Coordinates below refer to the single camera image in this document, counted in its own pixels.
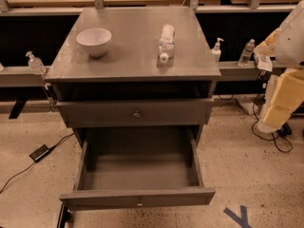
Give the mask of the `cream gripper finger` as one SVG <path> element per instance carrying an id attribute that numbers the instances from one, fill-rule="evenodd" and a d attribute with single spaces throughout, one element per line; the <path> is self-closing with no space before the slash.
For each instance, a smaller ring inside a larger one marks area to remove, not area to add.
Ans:
<path id="1" fill-rule="evenodd" d="M 269 106 L 264 110 L 262 122 L 272 128 L 280 128 L 290 118 L 290 113 L 280 107 Z"/>
<path id="2" fill-rule="evenodd" d="M 304 102 L 304 71 L 287 69 L 277 80 L 271 103 L 274 107 L 293 113 Z"/>

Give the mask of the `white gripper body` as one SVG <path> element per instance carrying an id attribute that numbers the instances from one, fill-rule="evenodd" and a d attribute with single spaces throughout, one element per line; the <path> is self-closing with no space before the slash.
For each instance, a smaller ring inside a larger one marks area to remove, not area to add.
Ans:
<path id="1" fill-rule="evenodd" d="M 260 112 L 260 115 L 259 115 L 259 120 L 257 122 L 257 129 L 260 132 L 263 132 L 263 133 L 274 133 L 282 127 L 281 126 L 280 128 L 272 128 L 272 127 L 270 127 L 270 126 L 268 126 L 268 125 L 266 125 L 262 122 L 262 117 L 263 117 L 263 114 L 264 114 L 264 110 L 267 107 L 276 106 L 276 107 L 283 108 L 282 106 L 279 105 L 279 102 L 276 101 L 276 96 L 277 96 L 276 92 L 278 90 L 278 86 L 277 86 L 278 80 L 279 80 L 278 76 L 272 75 L 270 77 L 270 79 L 268 81 L 268 84 L 267 84 L 267 87 L 266 87 L 265 103 L 261 108 L 261 112 Z"/>

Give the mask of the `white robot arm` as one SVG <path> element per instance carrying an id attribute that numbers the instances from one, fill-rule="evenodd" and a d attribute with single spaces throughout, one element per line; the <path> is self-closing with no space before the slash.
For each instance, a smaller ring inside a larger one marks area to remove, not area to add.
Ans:
<path id="1" fill-rule="evenodd" d="M 304 102 L 304 1 L 296 5 L 254 53 L 260 69 L 270 68 L 271 57 L 287 68 L 280 76 L 271 76 L 257 123 L 260 132 L 274 133 Z"/>

